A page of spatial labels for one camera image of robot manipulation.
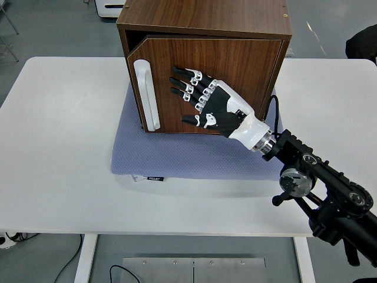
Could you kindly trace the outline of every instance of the robotic finger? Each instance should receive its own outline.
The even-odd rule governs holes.
[[[190,80],[190,83],[192,85],[197,85],[198,82],[201,82],[203,85],[208,87],[213,81],[213,78],[209,77],[206,74],[203,74],[201,71],[191,70],[191,69],[182,69],[176,66],[173,67],[173,71],[176,74],[182,75],[186,79]]]
[[[228,137],[231,132],[237,129],[243,119],[234,113],[207,113],[201,115],[184,115],[182,122],[209,130],[217,130]]]
[[[170,91],[174,94],[177,94],[178,96],[182,97],[184,101],[188,101],[192,106],[195,107],[196,110],[201,113],[201,111],[204,108],[204,104],[199,102],[198,99],[195,98],[194,94],[190,94],[186,91],[179,90],[178,88],[170,88]]]
[[[185,83],[184,81],[178,80],[176,78],[170,77],[170,82],[179,86],[185,92],[192,94],[200,103],[206,104],[208,97],[202,94],[197,88],[193,87],[190,84]]]

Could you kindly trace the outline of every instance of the white table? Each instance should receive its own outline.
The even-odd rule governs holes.
[[[376,76],[369,61],[290,59],[276,84],[283,125],[372,196]],[[25,64],[0,109],[0,230],[311,236],[297,204],[272,206],[281,193],[277,182],[134,183],[113,175],[128,82],[123,58],[39,57]],[[315,193],[324,191],[317,187]]]

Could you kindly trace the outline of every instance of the screw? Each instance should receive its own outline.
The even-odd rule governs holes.
[[[305,162],[309,163],[309,164],[312,164],[312,165],[317,164],[317,160],[316,160],[313,156],[311,156],[310,154],[305,153],[305,154],[302,156],[302,159],[303,159]]]

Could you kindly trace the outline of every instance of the black robotic arm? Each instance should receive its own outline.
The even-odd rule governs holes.
[[[337,172],[313,154],[288,130],[282,134],[270,131],[269,126],[255,118],[254,110],[226,83],[213,79],[197,70],[173,67],[173,71],[190,80],[177,78],[170,81],[179,88],[171,88],[198,110],[197,115],[185,115],[182,121],[197,127],[218,130],[220,134],[237,139],[249,150],[262,153],[268,161],[278,158],[283,164],[280,186],[283,193],[273,198],[279,206],[285,200],[294,200],[309,217],[313,236],[336,245],[345,244],[348,261],[358,266],[357,250],[377,267],[377,217],[369,210],[372,196],[343,173]],[[325,200],[311,190],[317,180],[327,188]],[[312,209],[304,200],[309,199],[318,208]]]

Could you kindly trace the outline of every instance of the wood grain surface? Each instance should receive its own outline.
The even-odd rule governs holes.
[[[200,70],[223,80],[260,113],[282,42],[279,40],[182,39],[148,37],[127,58],[138,105],[141,104],[134,61],[151,64],[161,128],[156,133],[214,133],[181,122],[197,114],[189,103],[170,92],[172,66]],[[139,107],[143,125],[143,108]]]
[[[286,0],[127,0],[119,29],[289,40]]]

